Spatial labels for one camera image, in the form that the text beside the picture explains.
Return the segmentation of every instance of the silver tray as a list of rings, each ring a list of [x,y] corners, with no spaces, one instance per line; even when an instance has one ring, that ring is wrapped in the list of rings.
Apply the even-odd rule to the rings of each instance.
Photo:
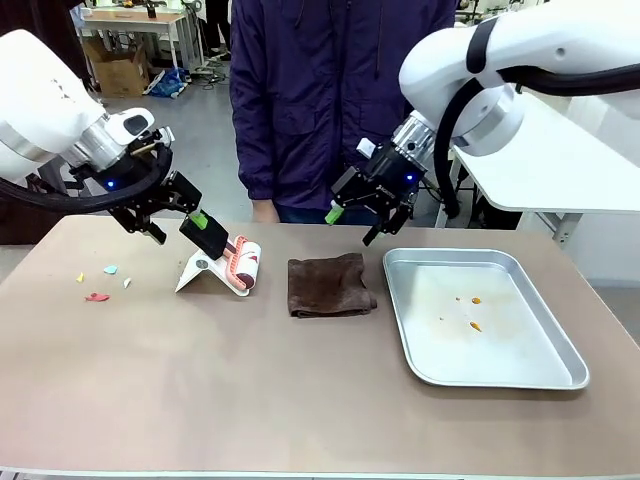
[[[395,249],[384,270],[407,362],[425,382],[544,390],[589,383],[587,365],[512,256]]]

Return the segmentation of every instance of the gray floor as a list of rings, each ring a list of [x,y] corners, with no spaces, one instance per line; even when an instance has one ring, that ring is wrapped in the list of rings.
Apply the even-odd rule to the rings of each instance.
[[[231,123],[229,87],[217,85],[212,90],[191,86],[176,100],[143,97],[108,100],[109,111],[145,107],[156,117],[156,125],[169,125],[176,141],[173,144],[174,168],[180,170],[204,194],[202,207],[224,222],[251,219],[251,204],[238,180],[235,134]],[[469,194],[463,196],[464,207],[449,228],[466,227],[470,215]],[[422,194],[416,205],[417,226],[432,226],[438,205]],[[0,247],[0,281],[28,254],[30,247]],[[609,308],[640,342],[640,289],[607,288],[597,290]]]

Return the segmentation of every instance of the brown towel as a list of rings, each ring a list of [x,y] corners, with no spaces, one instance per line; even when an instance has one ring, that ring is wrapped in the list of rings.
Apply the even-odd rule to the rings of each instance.
[[[318,260],[289,260],[289,313],[293,317],[367,315],[378,305],[362,283],[359,253]]]

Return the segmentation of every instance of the beige table surface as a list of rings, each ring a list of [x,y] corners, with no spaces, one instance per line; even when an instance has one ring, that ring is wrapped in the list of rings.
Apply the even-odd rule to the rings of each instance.
[[[136,11],[129,8],[114,10],[92,10],[92,14],[85,18],[86,28],[91,27],[92,22],[120,22],[120,23],[174,23],[184,17],[181,13],[156,13],[157,18],[149,18],[146,10]]]
[[[0,286],[0,465],[99,471],[640,473],[640,351],[551,240],[516,232],[246,225],[263,247],[246,299],[173,290],[194,247],[108,217],[63,220]],[[429,386],[409,370],[385,288],[393,247],[514,255],[584,357],[582,393]],[[374,314],[293,319],[288,258],[363,251]],[[120,267],[114,277],[102,273]],[[75,278],[84,272],[86,280]],[[128,290],[121,286],[133,279]],[[84,296],[110,293],[107,303]]]

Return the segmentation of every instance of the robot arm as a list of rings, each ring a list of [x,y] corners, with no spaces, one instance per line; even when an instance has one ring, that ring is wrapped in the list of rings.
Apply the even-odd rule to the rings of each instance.
[[[229,248],[227,231],[199,210],[202,194],[179,172],[169,173],[173,134],[151,131],[149,111],[108,114],[60,59],[23,30],[0,37],[0,63],[10,66],[0,76],[0,196],[67,214],[107,210],[128,232],[160,244],[166,235],[151,215],[176,210],[187,215],[181,232],[209,257]],[[69,197],[13,183],[57,156],[76,180],[93,179],[107,193]]]
[[[640,118],[638,37],[621,28],[617,14],[569,9],[562,2],[428,36],[399,75],[402,93],[416,110],[387,144],[363,149],[373,150],[369,164],[363,171],[350,168],[334,185],[328,218],[349,205],[365,205],[380,217],[365,244],[379,233],[397,233],[432,161],[445,209],[455,217],[450,143],[475,156],[507,145],[525,114],[512,83],[555,96],[604,95],[613,107]]]

